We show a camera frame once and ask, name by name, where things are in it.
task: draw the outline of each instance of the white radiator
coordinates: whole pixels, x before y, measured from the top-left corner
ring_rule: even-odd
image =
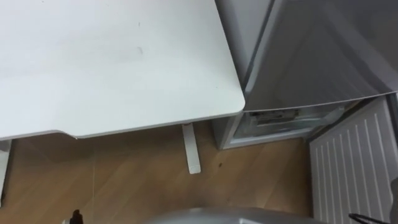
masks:
[[[384,97],[310,143],[314,217],[352,224],[349,213],[389,222],[398,148]]]

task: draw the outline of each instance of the rounded desk corner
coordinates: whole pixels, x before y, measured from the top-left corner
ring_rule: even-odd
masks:
[[[233,115],[242,113],[245,106],[246,106],[246,101],[244,100],[244,98],[242,96],[242,99],[240,99],[240,102],[237,105],[236,109],[233,112],[231,112],[229,115],[233,116]]]

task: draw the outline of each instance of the wooden floor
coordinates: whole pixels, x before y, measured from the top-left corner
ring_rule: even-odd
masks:
[[[202,173],[188,173],[180,126],[76,140],[13,142],[0,223],[141,223],[194,207],[244,206],[310,214],[309,155],[300,139],[217,151],[195,123]]]

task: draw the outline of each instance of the gray object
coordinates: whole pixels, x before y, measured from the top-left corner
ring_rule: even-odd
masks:
[[[322,224],[311,218],[261,208],[194,208],[173,212],[146,224]]]

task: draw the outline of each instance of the mini fridge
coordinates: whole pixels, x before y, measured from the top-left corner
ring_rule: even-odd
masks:
[[[396,0],[216,0],[246,99],[220,149],[306,137],[398,91]]]

